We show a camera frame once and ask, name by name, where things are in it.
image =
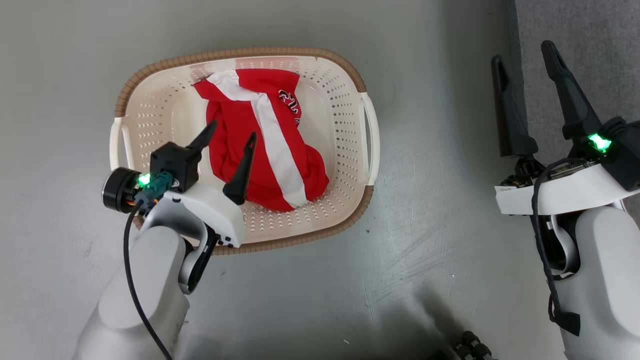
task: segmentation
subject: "white plastic basket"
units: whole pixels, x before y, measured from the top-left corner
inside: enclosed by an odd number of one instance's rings
[[[330,179],[324,195],[288,213],[243,205],[246,241],[218,254],[284,247],[337,234],[364,213],[380,163],[378,121],[362,78],[339,55],[300,47],[261,47],[181,56],[149,65],[124,86],[109,144],[111,168],[120,164],[120,135],[128,166],[147,172],[152,151],[166,142],[187,145],[205,126],[207,101],[192,84],[214,72],[283,69],[300,75],[300,133],[324,159]],[[200,181],[223,186],[202,152]]]

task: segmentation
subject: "brown woven rim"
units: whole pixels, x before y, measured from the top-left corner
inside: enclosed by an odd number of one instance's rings
[[[147,65],[133,74],[127,83],[122,87],[118,102],[116,103],[116,117],[123,117],[127,111],[129,98],[133,94],[133,90],[147,77],[156,72],[191,65],[195,63],[203,63],[213,60],[224,60],[230,58],[253,58],[256,56],[313,56],[330,60],[342,67],[347,72],[353,83],[356,85],[358,92],[366,92],[367,87],[362,81],[362,77],[345,58],[326,49],[317,49],[315,47],[251,47],[248,49],[233,49],[220,51],[207,51],[205,53],[193,54],[187,56],[179,56],[168,60],[163,60],[155,64]]]
[[[358,71],[353,65],[345,58],[326,49],[317,49],[314,47],[252,47],[249,49],[233,49],[233,50],[220,50],[220,51],[208,51],[206,53],[179,56],[169,60],[163,60],[155,64],[147,65],[135,73],[122,88],[120,95],[118,96],[118,102],[116,103],[116,117],[124,117],[127,111],[127,104],[129,98],[133,94],[133,90],[147,77],[156,72],[172,69],[174,67],[180,67],[184,65],[191,65],[194,63],[202,63],[213,60],[224,60],[229,58],[253,58],[256,56],[313,56],[316,58],[323,58],[330,60],[340,67],[349,75],[351,80],[356,86],[358,92],[366,92],[367,87],[364,85],[364,81]],[[345,231],[347,228],[355,224],[364,211],[369,206],[371,197],[373,196],[373,185],[365,186],[364,193],[360,203],[345,221],[327,227],[326,229],[313,231],[297,236],[291,236],[289,238],[282,238],[271,241],[264,241],[260,243],[248,243],[242,245],[239,249],[230,249],[228,247],[215,247],[213,250],[214,255],[229,255],[229,254],[244,254],[247,252],[258,252],[271,249],[279,249],[282,247],[293,246],[302,243],[308,243],[310,241],[319,240],[328,236],[339,234]],[[136,219],[136,227],[139,229],[142,226],[143,220]]]

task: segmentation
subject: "gray table surface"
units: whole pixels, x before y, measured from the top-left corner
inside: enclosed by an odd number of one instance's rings
[[[33,0],[0,12],[0,358],[68,359],[122,262],[105,209],[117,93],[138,68],[230,47],[325,47],[377,109],[380,176],[344,233],[211,259],[184,359],[424,359],[470,329],[561,359],[529,220],[502,216],[489,62],[501,1]]]

